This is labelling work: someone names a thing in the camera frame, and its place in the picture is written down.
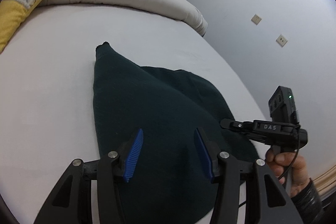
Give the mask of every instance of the mattress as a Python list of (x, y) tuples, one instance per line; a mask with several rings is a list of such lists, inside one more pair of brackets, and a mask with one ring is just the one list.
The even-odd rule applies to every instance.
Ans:
[[(235, 72), (184, 22), (108, 5), (36, 8), (0, 55), (0, 193), (21, 224), (34, 222), (73, 159), (99, 158), (92, 86), (104, 41), (140, 66), (209, 80), (236, 120), (264, 119)], [(257, 149), (263, 157), (267, 148)], [(92, 195), (98, 223), (94, 187)]]

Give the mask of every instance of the finger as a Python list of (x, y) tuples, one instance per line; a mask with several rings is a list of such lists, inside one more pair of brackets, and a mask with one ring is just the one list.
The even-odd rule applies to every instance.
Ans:
[(285, 181), (286, 181), (286, 178), (285, 178), (285, 177), (283, 177), (283, 178), (281, 178), (281, 179), (279, 180), (279, 182), (280, 182), (281, 184), (284, 184)]
[(274, 161), (268, 162), (267, 165), (276, 177), (279, 177), (284, 172), (284, 168), (281, 165), (276, 164)]
[[(281, 166), (288, 166), (290, 165), (290, 163), (292, 162), (292, 160), (294, 159), (295, 157), (295, 153), (293, 152), (285, 152), (285, 153), (281, 153), (281, 154), (278, 154), (276, 157), (275, 157), (275, 162)], [(292, 167), (294, 169), (303, 169), (306, 167), (306, 161), (304, 159), (304, 157), (302, 156), (297, 156), (295, 162), (293, 163)]]
[(265, 159), (266, 159), (267, 162), (271, 162), (271, 161), (274, 160), (273, 149), (270, 148), (270, 149), (266, 152)]

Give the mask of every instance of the white wall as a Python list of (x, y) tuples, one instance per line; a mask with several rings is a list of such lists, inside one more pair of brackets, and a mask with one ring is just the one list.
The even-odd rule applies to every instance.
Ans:
[[(266, 117), (278, 85), (292, 88), (313, 178), (336, 164), (335, 0), (188, 0), (209, 23), (205, 39), (242, 79)], [(262, 17), (259, 25), (251, 22)], [(287, 39), (281, 48), (280, 34)]]

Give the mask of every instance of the black cable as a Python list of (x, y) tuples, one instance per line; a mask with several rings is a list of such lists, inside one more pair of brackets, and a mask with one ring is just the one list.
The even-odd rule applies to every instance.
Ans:
[(246, 204), (246, 201), (242, 202), (239, 204), (238, 208), (240, 208), (241, 206), (245, 205)]
[(296, 132), (297, 132), (297, 150), (296, 150), (296, 153), (295, 153), (295, 156), (293, 158), (293, 160), (291, 161), (290, 165), (287, 166), (287, 168), (283, 171), (283, 173), (280, 175), (280, 177), (278, 177), (278, 180), (281, 180), (289, 171), (289, 169), (292, 167), (293, 163), (295, 162), (296, 158), (297, 158), (297, 155), (299, 154), (299, 150), (300, 150), (300, 125), (297, 124), (292, 132), (294, 131), (294, 129), (296, 129)]

